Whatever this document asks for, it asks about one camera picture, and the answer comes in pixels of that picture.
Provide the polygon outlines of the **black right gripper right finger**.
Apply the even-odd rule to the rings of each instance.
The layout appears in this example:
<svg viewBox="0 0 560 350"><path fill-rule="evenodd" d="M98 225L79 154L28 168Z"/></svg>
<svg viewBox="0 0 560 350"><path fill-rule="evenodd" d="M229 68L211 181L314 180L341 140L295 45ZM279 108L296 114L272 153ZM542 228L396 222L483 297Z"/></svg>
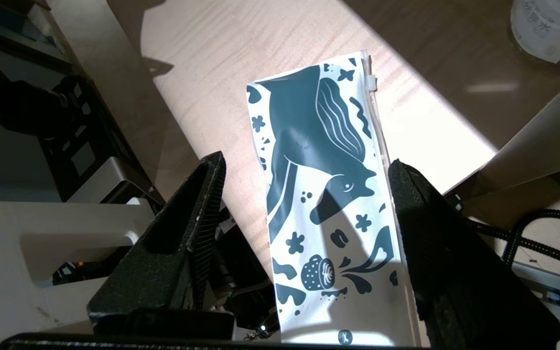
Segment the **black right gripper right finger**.
<svg viewBox="0 0 560 350"><path fill-rule="evenodd" d="M434 349L555 350L560 322L413 167L387 177L419 319Z"/></svg>

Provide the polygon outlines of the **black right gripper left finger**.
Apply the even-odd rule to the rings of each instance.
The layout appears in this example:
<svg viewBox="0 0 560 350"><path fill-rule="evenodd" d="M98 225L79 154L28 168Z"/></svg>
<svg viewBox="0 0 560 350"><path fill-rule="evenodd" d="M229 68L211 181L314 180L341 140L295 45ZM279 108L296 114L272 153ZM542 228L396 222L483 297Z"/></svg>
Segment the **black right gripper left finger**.
<svg viewBox="0 0 560 350"><path fill-rule="evenodd" d="M156 215L87 305L96 335L232 340L234 316L204 310L226 170L203 157Z"/></svg>

